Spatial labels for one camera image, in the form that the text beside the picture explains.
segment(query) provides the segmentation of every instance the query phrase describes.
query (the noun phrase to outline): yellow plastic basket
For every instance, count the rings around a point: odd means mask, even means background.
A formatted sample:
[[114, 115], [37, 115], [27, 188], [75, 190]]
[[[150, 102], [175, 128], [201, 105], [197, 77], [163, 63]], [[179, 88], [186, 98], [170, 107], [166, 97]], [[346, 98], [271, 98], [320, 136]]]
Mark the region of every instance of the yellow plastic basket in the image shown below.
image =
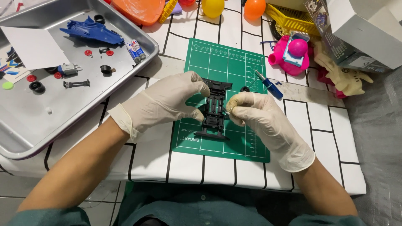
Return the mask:
[[283, 28], [289, 30], [305, 32], [309, 35], [320, 36], [313, 19], [307, 12], [271, 5], [267, 3], [265, 12], [276, 20]]

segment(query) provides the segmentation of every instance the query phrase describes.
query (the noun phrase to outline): green cutting mat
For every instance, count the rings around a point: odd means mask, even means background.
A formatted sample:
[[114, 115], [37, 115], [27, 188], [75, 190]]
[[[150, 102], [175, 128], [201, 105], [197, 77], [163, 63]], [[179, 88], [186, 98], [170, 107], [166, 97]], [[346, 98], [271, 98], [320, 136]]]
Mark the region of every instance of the green cutting mat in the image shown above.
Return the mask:
[[[199, 39], [191, 38], [189, 41], [185, 72], [195, 71], [203, 78], [233, 83], [232, 88], [226, 91], [224, 106], [243, 86], [251, 85], [252, 92], [267, 93], [255, 70], [266, 77], [264, 55]], [[205, 101], [206, 98], [201, 94], [196, 94], [188, 99], [186, 104], [200, 107]], [[201, 123], [195, 119], [176, 121], [172, 151], [254, 162], [270, 161], [269, 150], [248, 126], [240, 127], [230, 120], [225, 120], [225, 130], [222, 133], [230, 138], [230, 141], [194, 135], [194, 132], [201, 130]], [[214, 129], [208, 132], [217, 134]]]

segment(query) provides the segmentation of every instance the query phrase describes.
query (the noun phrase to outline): orange balloon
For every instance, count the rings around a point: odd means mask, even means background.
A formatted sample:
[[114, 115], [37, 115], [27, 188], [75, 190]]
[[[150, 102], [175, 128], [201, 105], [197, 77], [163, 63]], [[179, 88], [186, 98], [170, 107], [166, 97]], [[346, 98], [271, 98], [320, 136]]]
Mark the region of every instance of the orange balloon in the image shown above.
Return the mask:
[[265, 6], [265, 0], [247, 0], [244, 5], [244, 16], [254, 21], [264, 14]]

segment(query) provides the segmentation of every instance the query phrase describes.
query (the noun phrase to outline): blue screwdriver handle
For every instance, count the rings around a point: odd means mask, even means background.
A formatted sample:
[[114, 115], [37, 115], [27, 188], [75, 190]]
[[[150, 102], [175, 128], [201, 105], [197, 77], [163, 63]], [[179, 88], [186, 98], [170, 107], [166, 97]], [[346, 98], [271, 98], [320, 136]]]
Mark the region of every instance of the blue screwdriver handle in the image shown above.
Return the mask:
[[263, 80], [263, 84], [268, 87], [268, 91], [278, 100], [282, 99], [283, 94], [279, 89], [269, 80], [265, 79]]

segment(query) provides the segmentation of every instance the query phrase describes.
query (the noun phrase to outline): metal tray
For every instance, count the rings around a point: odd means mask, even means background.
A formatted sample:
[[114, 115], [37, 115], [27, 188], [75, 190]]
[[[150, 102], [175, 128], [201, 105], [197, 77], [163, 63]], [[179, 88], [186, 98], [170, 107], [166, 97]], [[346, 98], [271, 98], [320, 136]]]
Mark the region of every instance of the metal tray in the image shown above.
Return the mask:
[[[136, 67], [125, 46], [111, 48], [113, 56], [102, 54], [97, 45], [70, 38], [59, 28], [66, 28], [68, 20], [84, 21], [88, 16], [101, 14], [106, 27], [118, 32], [125, 41], [138, 40], [146, 54]], [[139, 27], [106, 4], [103, 0], [50, 0], [0, 19], [1, 26], [47, 29], [71, 63], [81, 66], [77, 76], [56, 79], [43, 69], [34, 74], [45, 87], [41, 95], [27, 92], [30, 82], [25, 78], [14, 84], [12, 90], [0, 88], [0, 154], [20, 160], [30, 158], [46, 148], [86, 112], [105, 100], [125, 81], [146, 66], [159, 53], [158, 44]], [[0, 49], [10, 45], [0, 30]], [[84, 55], [93, 52], [93, 58]], [[110, 77], [101, 73], [100, 66], [116, 69]], [[63, 81], [90, 80], [90, 87], [64, 88]]]

